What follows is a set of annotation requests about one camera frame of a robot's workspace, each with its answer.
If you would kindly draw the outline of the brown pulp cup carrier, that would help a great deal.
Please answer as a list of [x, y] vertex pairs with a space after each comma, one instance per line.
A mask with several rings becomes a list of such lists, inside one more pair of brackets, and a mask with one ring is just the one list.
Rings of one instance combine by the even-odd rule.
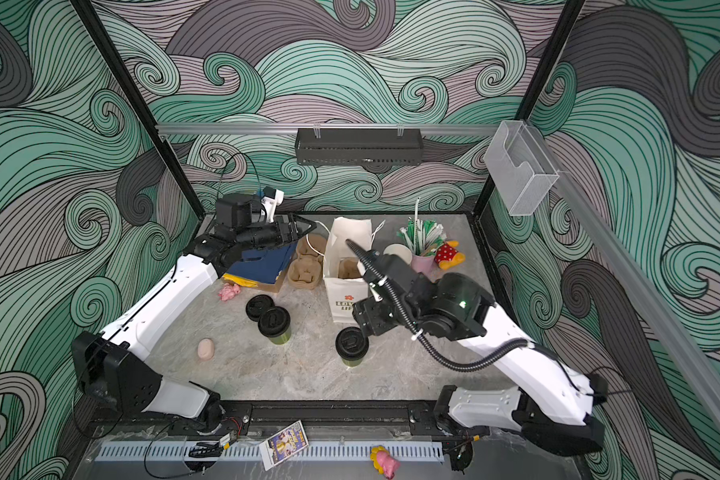
[[338, 264], [337, 277], [342, 280], [359, 279], [362, 277], [356, 258], [343, 258]]

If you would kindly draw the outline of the white paper takeout bag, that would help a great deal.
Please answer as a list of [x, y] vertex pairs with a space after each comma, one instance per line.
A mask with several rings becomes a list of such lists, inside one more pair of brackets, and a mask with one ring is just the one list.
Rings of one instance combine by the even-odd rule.
[[[368, 286], [362, 277], [352, 280], [342, 280], [337, 277], [338, 264], [341, 259], [356, 258], [358, 260], [346, 241], [352, 240], [364, 251], [370, 250], [375, 236], [384, 224], [384, 220], [374, 226], [370, 219], [357, 220], [345, 217], [338, 217], [333, 221], [324, 253], [323, 281], [334, 323], [352, 322], [353, 305], [366, 299], [369, 293]], [[360, 272], [363, 273], [364, 267], [359, 260], [358, 264]]]

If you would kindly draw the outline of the black plastic cup lid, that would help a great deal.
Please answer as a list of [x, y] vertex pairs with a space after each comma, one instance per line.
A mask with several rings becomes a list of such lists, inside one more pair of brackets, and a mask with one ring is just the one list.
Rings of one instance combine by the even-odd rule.
[[258, 321], [259, 332], [268, 339], [291, 329], [290, 313], [283, 307], [275, 306], [267, 310]]

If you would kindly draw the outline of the green paper coffee cup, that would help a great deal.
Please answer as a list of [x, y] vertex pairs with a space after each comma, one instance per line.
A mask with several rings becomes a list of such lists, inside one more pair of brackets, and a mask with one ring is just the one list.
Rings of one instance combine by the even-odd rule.
[[280, 335], [270, 337], [269, 340], [275, 345], [284, 345], [290, 340], [291, 335], [291, 329], [287, 329]]

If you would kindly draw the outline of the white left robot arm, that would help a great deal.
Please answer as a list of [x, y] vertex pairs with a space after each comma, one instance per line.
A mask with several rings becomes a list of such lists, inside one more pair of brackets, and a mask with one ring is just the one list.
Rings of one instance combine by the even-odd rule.
[[171, 272], [125, 314], [72, 341], [80, 392], [125, 418], [163, 414], [193, 422], [200, 431], [215, 429], [222, 416], [217, 393], [170, 380], [145, 361], [178, 316], [244, 252], [292, 244], [313, 228], [299, 227], [300, 219], [287, 214], [243, 227], [219, 226], [192, 240]]

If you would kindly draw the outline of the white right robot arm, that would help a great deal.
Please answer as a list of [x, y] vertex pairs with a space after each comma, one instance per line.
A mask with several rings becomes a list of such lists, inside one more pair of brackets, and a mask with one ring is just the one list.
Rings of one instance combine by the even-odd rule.
[[371, 297], [353, 306], [366, 336], [402, 327], [441, 366], [473, 373], [494, 366], [512, 386], [493, 391], [447, 386], [436, 417], [463, 429], [498, 428], [520, 434], [562, 457], [600, 452], [605, 427], [594, 415], [608, 383], [563, 364], [510, 318], [492, 294], [460, 273], [436, 281], [396, 255], [357, 254]]

